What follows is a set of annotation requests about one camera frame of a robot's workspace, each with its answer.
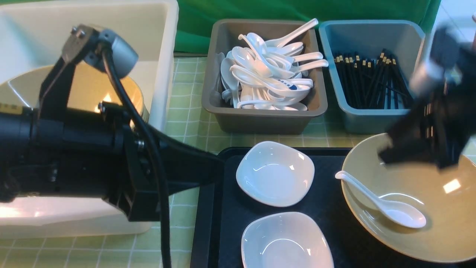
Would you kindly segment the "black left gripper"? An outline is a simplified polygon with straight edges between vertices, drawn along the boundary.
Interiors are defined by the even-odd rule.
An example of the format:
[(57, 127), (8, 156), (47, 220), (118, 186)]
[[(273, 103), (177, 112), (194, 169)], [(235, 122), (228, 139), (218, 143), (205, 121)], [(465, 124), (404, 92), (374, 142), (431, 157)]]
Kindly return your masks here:
[[(169, 220), (169, 210), (161, 208), (153, 164), (145, 148), (144, 139), (131, 126), (126, 109), (116, 103), (100, 102), (100, 114), (105, 123), (111, 124), (115, 141), (122, 144), (120, 163), (112, 191), (106, 201), (120, 210), (131, 222), (164, 222)], [(184, 144), (158, 131), (149, 130), (156, 143), (160, 185), (166, 185), (168, 194), (219, 182), (224, 173), (224, 160), (219, 156)]]

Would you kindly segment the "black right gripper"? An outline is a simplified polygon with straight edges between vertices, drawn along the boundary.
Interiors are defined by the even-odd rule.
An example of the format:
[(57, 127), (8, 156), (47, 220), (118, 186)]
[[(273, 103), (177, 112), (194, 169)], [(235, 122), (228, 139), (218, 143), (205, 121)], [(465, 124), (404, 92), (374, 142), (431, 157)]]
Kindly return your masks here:
[(388, 165), (455, 166), (475, 135), (475, 48), (449, 28), (434, 32), (430, 54), (409, 80), (413, 107), (387, 130), (391, 145), (379, 150)]

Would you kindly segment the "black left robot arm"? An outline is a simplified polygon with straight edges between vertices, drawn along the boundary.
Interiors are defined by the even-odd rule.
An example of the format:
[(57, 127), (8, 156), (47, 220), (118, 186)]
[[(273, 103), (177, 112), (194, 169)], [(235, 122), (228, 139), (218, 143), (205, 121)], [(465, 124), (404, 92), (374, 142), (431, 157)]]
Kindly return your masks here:
[(130, 222), (160, 221), (169, 195), (216, 183), (219, 156), (179, 142), (124, 108), (104, 114), (68, 108), (61, 121), (38, 109), (1, 105), (1, 202), (39, 197), (99, 198)]

